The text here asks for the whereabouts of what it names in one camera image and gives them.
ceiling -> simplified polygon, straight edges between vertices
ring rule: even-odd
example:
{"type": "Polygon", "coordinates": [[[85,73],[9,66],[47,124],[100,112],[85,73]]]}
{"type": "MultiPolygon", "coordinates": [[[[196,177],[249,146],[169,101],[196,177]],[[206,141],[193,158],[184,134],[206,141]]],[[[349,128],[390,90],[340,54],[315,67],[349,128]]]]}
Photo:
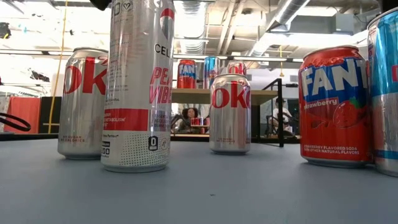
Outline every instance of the ceiling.
{"type": "MultiPolygon", "coordinates": [[[[277,9],[278,2],[278,0],[246,0],[243,13],[233,14],[231,17],[231,21],[234,22],[229,24],[229,30],[232,24],[235,30],[227,49],[225,49],[225,43],[228,34],[225,36],[221,51],[225,50],[229,55],[244,54],[251,50],[258,38],[265,33],[267,15],[277,9]]],[[[226,25],[223,19],[228,14],[229,3],[230,0],[217,0],[206,7],[205,33],[203,37],[200,37],[201,40],[194,40],[206,43],[204,51],[206,55],[217,52],[223,26],[226,25]]],[[[0,39],[0,50],[38,50],[57,55],[56,52],[60,51],[62,46],[64,5],[64,1],[0,0],[0,22],[9,23],[11,30],[9,39],[0,39]],[[12,7],[10,2],[20,10],[12,7]]],[[[76,0],[70,2],[66,8],[65,51],[70,52],[82,46],[109,49],[110,9],[100,11],[90,6],[91,3],[88,0],[76,0]]],[[[329,22],[337,12],[356,14],[353,16],[354,33],[361,32],[368,22],[366,13],[377,8],[377,1],[372,0],[312,0],[298,12],[297,18],[293,20],[291,30],[294,29],[295,32],[275,34],[273,38],[268,39],[269,47],[265,56],[302,58],[305,54],[327,43],[357,44],[359,40],[354,38],[355,35],[332,34],[329,30],[325,31],[322,22],[329,22]]],[[[184,40],[180,34],[190,28],[190,24],[184,23],[183,19],[178,19],[179,16],[177,11],[175,54],[183,53],[180,46],[187,40],[184,40]]],[[[18,72],[19,75],[25,77],[29,76],[29,72],[26,71],[28,68],[40,70],[51,77],[57,72],[58,67],[57,56],[43,56],[40,52],[38,55],[24,57],[0,54],[0,60],[10,61],[7,64],[7,71],[18,72]]],[[[268,67],[276,66],[279,66],[279,63],[268,65],[268,67]]]]}

aluminum can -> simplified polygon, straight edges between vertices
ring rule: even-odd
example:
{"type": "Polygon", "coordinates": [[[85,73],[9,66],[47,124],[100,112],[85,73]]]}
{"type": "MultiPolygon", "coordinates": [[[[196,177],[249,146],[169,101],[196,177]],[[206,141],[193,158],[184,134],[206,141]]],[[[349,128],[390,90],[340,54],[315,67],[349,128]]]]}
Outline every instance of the aluminum can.
{"type": "Polygon", "coordinates": [[[243,61],[233,60],[227,66],[229,74],[246,75],[246,65],[243,61]]]}
{"type": "Polygon", "coordinates": [[[321,166],[367,164],[368,81],[358,48],[340,46],[306,55],[298,82],[302,157],[321,166]]]}
{"type": "Polygon", "coordinates": [[[251,94],[245,76],[219,75],[211,88],[210,149],[245,154],[251,142],[251,94]]]}
{"type": "Polygon", "coordinates": [[[178,65],[177,88],[197,87],[197,66],[194,60],[181,60],[178,65]]]}
{"type": "Polygon", "coordinates": [[[152,172],[169,161],[174,14],[171,0],[112,2],[106,170],[152,172]]]}
{"type": "Polygon", "coordinates": [[[210,89],[214,78],[220,74],[220,59],[215,56],[205,58],[205,68],[203,69],[203,88],[210,89]]]}
{"type": "Polygon", "coordinates": [[[376,169],[398,177],[398,7],[368,27],[374,162],[376,169]]]}
{"type": "Polygon", "coordinates": [[[108,51],[77,48],[67,62],[58,152],[67,159],[99,159],[108,51]]]}

strawberry image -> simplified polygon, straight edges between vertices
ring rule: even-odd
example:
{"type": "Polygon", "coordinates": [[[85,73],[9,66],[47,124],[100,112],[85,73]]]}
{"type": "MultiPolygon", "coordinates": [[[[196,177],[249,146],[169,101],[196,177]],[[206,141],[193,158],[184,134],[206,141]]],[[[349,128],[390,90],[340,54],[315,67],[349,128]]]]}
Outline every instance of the strawberry image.
{"type": "Polygon", "coordinates": [[[333,114],[333,124],[337,128],[349,128],[358,124],[366,116],[366,105],[355,97],[340,103],[333,114]]]}

celsius can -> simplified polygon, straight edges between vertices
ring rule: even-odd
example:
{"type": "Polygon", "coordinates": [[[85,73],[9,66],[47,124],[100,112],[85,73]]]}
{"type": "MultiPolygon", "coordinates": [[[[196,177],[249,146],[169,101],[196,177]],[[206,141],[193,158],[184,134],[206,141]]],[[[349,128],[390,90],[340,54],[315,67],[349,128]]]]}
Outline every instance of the celsius can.
{"type": "Polygon", "coordinates": [[[101,162],[114,172],[164,169],[170,154],[172,0],[113,0],[101,162]]]}
{"type": "Polygon", "coordinates": [[[366,61],[352,46],[304,57],[298,73],[301,155],[311,164],[361,167],[371,160],[366,61]]]}
{"type": "Polygon", "coordinates": [[[227,66],[229,74],[246,75],[246,65],[243,61],[233,60],[227,66]]]}
{"type": "Polygon", "coordinates": [[[219,75],[210,91],[210,149],[217,154],[247,153],[251,142],[248,80],[243,75],[219,75]]]}
{"type": "Polygon", "coordinates": [[[197,66],[194,60],[181,60],[177,75],[177,88],[197,87],[197,66]]]}
{"type": "Polygon", "coordinates": [[[378,171],[398,176],[398,8],[368,30],[374,162],[378,171]]]}
{"type": "Polygon", "coordinates": [[[67,62],[58,152],[67,159],[99,159],[108,51],[77,48],[67,62]]]}
{"type": "Polygon", "coordinates": [[[220,74],[220,59],[215,56],[205,58],[205,68],[203,70],[203,88],[210,89],[214,77],[220,74]]]}

ceiling duct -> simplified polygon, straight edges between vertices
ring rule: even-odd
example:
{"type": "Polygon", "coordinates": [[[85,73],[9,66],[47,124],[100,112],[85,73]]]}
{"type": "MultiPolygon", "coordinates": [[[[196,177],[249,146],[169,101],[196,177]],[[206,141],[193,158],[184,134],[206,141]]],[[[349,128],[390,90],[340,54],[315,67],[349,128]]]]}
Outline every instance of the ceiling duct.
{"type": "Polygon", "coordinates": [[[280,0],[278,8],[270,13],[270,19],[267,18],[266,33],[254,44],[248,52],[248,56],[260,57],[272,45],[274,37],[270,30],[285,26],[285,31],[289,31],[290,23],[297,16],[299,9],[305,7],[310,0],[280,0]]]}
{"type": "Polygon", "coordinates": [[[196,40],[205,35],[207,2],[175,1],[175,9],[184,22],[181,35],[185,38],[180,41],[182,54],[204,54],[205,42],[196,40]]]}

